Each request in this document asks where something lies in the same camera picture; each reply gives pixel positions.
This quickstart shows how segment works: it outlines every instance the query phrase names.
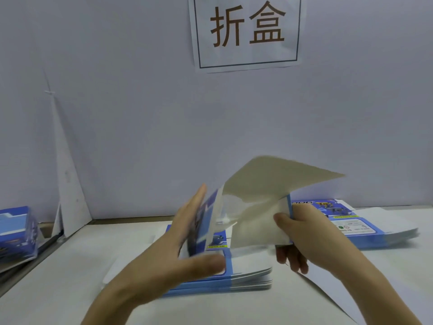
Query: right hand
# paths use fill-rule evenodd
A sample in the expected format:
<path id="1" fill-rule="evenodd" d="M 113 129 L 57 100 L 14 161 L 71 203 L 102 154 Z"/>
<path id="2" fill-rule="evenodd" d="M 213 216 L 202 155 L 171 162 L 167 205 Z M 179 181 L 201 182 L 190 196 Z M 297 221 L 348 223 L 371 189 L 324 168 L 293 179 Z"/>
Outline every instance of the right hand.
<path id="1" fill-rule="evenodd" d="M 326 269 L 335 277 L 362 267 L 364 255 L 319 210 L 310 204 L 293 204 L 293 219 L 285 213 L 274 215 L 275 223 L 294 242 L 277 247 L 277 260 L 297 272 L 308 272 L 306 260 Z"/>

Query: black border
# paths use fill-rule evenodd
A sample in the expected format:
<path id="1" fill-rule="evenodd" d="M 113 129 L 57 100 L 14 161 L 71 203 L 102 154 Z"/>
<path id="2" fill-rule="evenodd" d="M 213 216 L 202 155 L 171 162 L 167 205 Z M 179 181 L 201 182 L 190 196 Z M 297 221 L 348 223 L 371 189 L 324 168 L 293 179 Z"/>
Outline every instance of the black border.
<path id="1" fill-rule="evenodd" d="M 300 9 L 301 9 L 301 3 L 302 0 L 299 0 L 299 18 L 298 18 L 298 38 L 296 43 L 296 58 L 292 60 L 276 60 L 276 61 L 262 61 L 258 63 L 246 63 L 246 64 L 233 64 L 233 65 L 221 65 L 221 66 L 201 66 L 201 60 L 200 60 L 200 45 L 198 43 L 198 27 L 197 27 L 197 10 L 195 6 L 195 0 L 194 0 L 194 16 L 195 16 L 195 32 L 197 37 L 197 51 L 198 51 L 198 66 L 200 69 L 202 68 L 218 68 L 218 67 L 230 67 L 230 66 L 241 66 L 241 65 L 260 65 L 260 64 L 273 64 L 273 63 L 285 63 L 288 61 L 297 61 L 297 55 L 299 50 L 299 33 L 300 33 Z"/>

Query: table surface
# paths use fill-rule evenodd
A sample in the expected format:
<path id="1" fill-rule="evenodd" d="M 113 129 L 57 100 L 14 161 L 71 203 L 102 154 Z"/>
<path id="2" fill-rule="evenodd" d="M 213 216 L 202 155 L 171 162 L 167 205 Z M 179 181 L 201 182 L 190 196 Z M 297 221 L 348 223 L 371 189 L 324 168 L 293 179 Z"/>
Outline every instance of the table surface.
<path id="1" fill-rule="evenodd" d="M 391 209 L 417 223 L 421 235 L 399 248 L 366 253 L 387 260 L 378 266 L 382 271 L 433 295 L 433 207 Z M 117 255 L 151 243 L 166 224 L 83 227 L 0 298 L 0 324 L 79 324 Z M 273 265 L 270 290 L 160 299 L 137 308 L 127 324 L 354 324 L 314 284 Z"/>

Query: hand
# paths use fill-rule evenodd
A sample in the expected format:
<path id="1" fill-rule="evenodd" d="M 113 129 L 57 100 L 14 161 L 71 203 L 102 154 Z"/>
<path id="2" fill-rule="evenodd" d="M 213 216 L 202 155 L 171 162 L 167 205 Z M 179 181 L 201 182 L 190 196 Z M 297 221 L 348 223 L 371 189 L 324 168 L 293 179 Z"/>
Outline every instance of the hand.
<path id="1" fill-rule="evenodd" d="M 226 266 L 221 255 L 202 255 L 179 260 L 191 223 L 206 194 L 202 185 L 178 211 L 170 230 L 128 264 L 113 281 L 127 283 L 137 304 L 159 298 L 183 282 L 220 273 Z"/>
<path id="2" fill-rule="evenodd" d="M 351 271 L 364 255 L 319 210 L 310 204 L 293 204 L 293 219 L 287 214 L 274 215 L 276 224 L 294 245 L 277 247 L 279 263 L 290 263 L 290 268 L 306 274 L 307 259 L 339 278 Z"/>

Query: forearm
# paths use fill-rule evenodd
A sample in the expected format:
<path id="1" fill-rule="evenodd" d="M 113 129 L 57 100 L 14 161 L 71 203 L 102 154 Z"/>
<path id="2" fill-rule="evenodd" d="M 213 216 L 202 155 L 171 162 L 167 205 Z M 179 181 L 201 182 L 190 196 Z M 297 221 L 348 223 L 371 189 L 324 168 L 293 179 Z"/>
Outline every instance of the forearm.
<path id="1" fill-rule="evenodd" d="M 125 324 L 136 306 L 126 287 L 111 282 L 93 301 L 81 325 Z"/>
<path id="2" fill-rule="evenodd" d="M 368 325 L 421 325 L 386 277 L 367 259 L 340 279 Z"/>

